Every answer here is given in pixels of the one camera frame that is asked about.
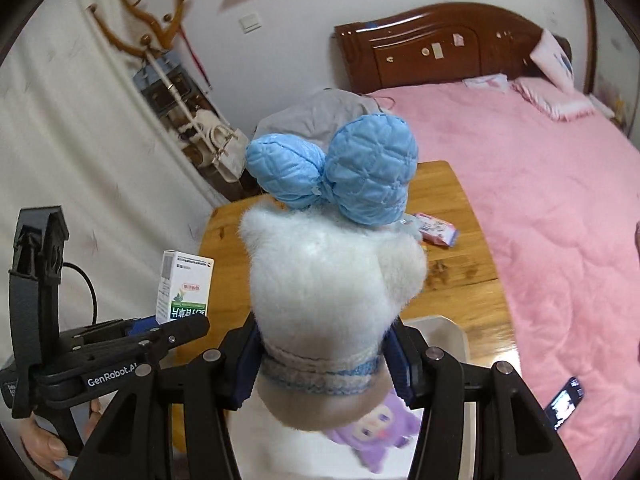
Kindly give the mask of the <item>person's left hand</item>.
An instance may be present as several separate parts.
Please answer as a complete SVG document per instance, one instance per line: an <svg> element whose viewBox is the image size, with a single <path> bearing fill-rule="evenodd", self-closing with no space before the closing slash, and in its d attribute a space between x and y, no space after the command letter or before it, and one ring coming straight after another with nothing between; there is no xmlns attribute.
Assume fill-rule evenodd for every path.
<svg viewBox="0 0 640 480"><path fill-rule="evenodd" d="M88 406L88 415L82 438L87 441L102 417L101 399L93 399ZM68 459L65 444L56 434L39 425L35 414L20 421L20 439L23 448L32 462L50 477L67 479L68 474L58 464Z"/></svg>

